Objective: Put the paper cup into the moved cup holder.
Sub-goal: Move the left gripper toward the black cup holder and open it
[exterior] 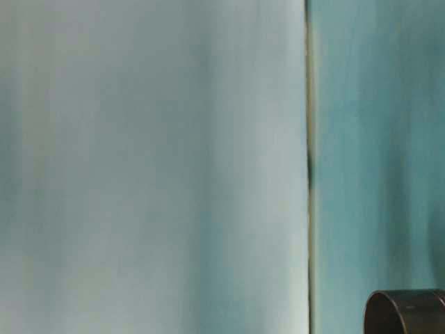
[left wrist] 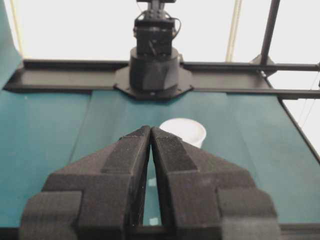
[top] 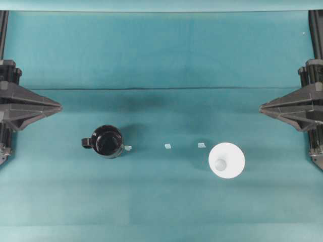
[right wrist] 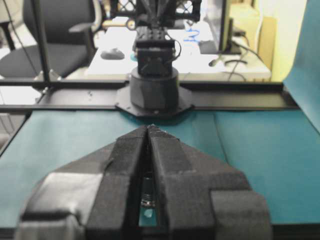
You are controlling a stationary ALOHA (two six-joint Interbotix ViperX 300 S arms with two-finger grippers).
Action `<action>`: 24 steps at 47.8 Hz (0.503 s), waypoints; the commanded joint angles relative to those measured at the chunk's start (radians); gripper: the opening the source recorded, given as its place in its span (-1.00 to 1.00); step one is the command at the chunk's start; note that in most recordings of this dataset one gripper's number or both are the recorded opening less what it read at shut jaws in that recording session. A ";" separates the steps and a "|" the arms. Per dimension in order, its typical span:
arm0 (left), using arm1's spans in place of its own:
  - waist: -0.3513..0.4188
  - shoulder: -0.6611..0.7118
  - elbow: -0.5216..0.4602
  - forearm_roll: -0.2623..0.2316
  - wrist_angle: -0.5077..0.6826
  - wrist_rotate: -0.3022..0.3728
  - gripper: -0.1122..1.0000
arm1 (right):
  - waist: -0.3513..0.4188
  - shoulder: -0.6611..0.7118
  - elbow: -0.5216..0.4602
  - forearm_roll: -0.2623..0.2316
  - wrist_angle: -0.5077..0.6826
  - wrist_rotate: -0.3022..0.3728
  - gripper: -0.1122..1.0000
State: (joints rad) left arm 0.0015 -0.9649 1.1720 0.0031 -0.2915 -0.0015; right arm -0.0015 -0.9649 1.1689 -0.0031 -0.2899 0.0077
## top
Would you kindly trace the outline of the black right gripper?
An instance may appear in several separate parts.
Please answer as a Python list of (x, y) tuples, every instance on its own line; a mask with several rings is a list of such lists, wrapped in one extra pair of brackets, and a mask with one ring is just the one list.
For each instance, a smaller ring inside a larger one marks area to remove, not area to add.
[(322, 59), (310, 59), (298, 70), (300, 89), (283, 97), (262, 104), (259, 112), (307, 132), (309, 156), (312, 161), (322, 161), (322, 112), (302, 110), (294, 106), (300, 103), (322, 99)]

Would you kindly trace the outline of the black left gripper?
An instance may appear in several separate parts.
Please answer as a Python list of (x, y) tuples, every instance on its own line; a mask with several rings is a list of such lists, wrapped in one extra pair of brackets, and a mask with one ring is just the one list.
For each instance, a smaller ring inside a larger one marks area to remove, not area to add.
[(13, 60), (1, 61), (1, 98), (52, 107), (43, 110), (10, 110), (5, 123), (1, 122), (1, 156), (10, 156), (12, 153), (13, 130), (22, 131), (30, 124), (62, 111), (60, 103), (18, 85), (20, 77), (21, 70), (16, 68)]

